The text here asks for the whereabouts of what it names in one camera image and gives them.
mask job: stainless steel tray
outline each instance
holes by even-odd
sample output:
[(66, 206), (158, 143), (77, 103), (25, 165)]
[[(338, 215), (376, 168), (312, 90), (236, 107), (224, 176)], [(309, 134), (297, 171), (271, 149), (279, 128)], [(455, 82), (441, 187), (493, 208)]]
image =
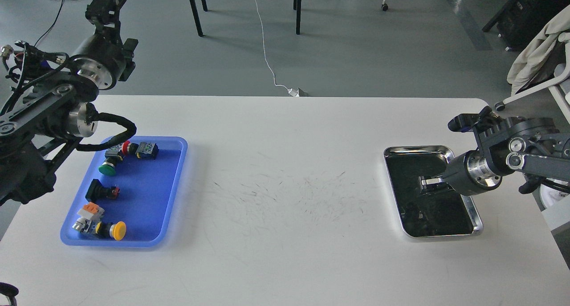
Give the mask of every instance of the stainless steel tray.
[(470, 196), (455, 191), (435, 195), (419, 192), (418, 177), (443, 172), (453, 158), (445, 146), (390, 147), (384, 151), (402, 229), (410, 237), (463, 237), (483, 231)]

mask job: yellow button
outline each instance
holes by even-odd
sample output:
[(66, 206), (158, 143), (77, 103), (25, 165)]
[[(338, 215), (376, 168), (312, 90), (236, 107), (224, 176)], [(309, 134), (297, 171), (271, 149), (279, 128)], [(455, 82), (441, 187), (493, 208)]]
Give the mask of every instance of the yellow button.
[(120, 241), (125, 237), (126, 233), (126, 224), (122, 221), (116, 223), (113, 227), (113, 238), (116, 241)]

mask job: green button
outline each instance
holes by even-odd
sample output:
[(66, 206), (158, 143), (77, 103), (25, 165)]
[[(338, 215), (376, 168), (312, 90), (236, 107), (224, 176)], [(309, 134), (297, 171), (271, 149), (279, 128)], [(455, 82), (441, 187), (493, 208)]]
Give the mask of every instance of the green button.
[(112, 168), (112, 166), (109, 166), (108, 164), (102, 164), (101, 166), (99, 166), (99, 172), (101, 172), (105, 176), (114, 176), (117, 174), (114, 168)]

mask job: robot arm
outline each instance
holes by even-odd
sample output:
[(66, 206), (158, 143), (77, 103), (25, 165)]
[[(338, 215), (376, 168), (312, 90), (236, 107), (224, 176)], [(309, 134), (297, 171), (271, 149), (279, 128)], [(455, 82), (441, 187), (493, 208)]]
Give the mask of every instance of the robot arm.
[[(69, 57), (66, 53), (46, 53), (16, 42), (23, 49), (3, 49), (7, 78), (17, 83), (0, 112), (0, 205), (9, 199), (21, 203), (53, 191), (55, 171), (74, 149), (98, 151), (120, 144), (136, 133), (136, 126), (118, 115), (98, 113), (92, 101), (99, 90), (126, 81), (134, 70), (137, 40), (120, 38), (119, 10), (126, 0), (93, 0), (85, 17), (95, 25), (95, 33)], [(7, 61), (14, 54), (15, 66)], [(52, 69), (48, 61), (57, 64)], [(24, 94), (33, 87), (33, 91)], [(16, 106), (22, 98), (22, 105)], [(98, 121), (114, 122), (126, 131), (104, 144), (81, 144), (90, 137)], [(36, 135), (51, 140), (36, 148)], [(51, 160), (44, 157), (63, 147)]]
[(570, 134), (560, 133), (552, 119), (501, 118), (485, 107), (478, 114), (454, 117), (448, 128), (472, 131), (478, 148), (452, 160), (440, 176), (421, 178), (422, 189), (447, 184), (462, 195), (476, 195), (498, 188), (503, 176), (519, 171), (527, 177), (519, 188), (522, 194), (540, 184), (570, 192), (568, 186), (547, 179), (570, 182)]

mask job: gray floor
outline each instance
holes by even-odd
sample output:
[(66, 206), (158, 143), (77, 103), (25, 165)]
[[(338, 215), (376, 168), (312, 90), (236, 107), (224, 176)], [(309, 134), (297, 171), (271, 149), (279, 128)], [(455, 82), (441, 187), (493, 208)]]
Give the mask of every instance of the gray floor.
[[(254, 0), (207, 1), (210, 11), (199, 10), (206, 36), (199, 38), (188, 0), (128, 0), (122, 38), (139, 40), (137, 68), (102, 93), (287, 96), (273, 87), (263, 60)], [(297, 36), (293, 0), (258, 0), (277, 83), (311, 97), (481, 98), (493, 105), (509, 96), (505, 78), (517, 53), (505, 51), (496, 29), (479, 31), (507, 0), (387, 0), (387, 12), (381, 1), (303, 0)], [(90, 2), (66, 1), (38, 47), (72, 53), (94, 30), (84, 18)], [(0, 0), (0, 43), (35, 42), (58, 8), (59, 1)], [(509, 111), (555, 117), (568, 129), (548, 94)], [(0, 214), (0, 234), (16, 208)]]

